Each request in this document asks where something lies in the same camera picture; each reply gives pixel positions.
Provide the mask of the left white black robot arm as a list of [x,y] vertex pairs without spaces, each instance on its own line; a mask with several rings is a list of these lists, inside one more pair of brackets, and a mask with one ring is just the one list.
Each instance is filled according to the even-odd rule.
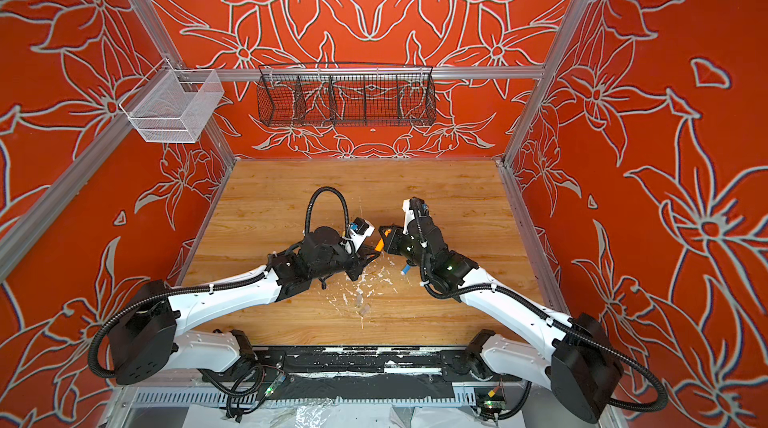
[[378,257],[366,241],[374,228],[355,219],[346,234],[322,226],[300,242],[272,253],[251,271],[191,287],[142,286],[94,335],[87,354],[90,371],[126,386],[171,369],[222,373],[251,357],[236,331],[201,333],[198,326],[247,308],[288,300],[314,281],[343,273],[357,280]]

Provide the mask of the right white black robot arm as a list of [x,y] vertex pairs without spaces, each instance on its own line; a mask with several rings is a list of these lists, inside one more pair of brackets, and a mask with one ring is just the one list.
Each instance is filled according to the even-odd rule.
[[[588,423],[597,422],[608,406],[638,413],[667,406],[669,395],[661,380],[615,349],[596,319],[587,314],[573,318],[504,285],[474,260],[449,249],[430,218],[405,227],[384,226],[379,233],[378,250],[404,257],[432,297],[478,309],[527,342],[526,349],[516,350],[498,334],[481,336],[479,357],[492,372],[548,389],[568,412]],[[653,388],[652,401],[615,398],[625,369]]]

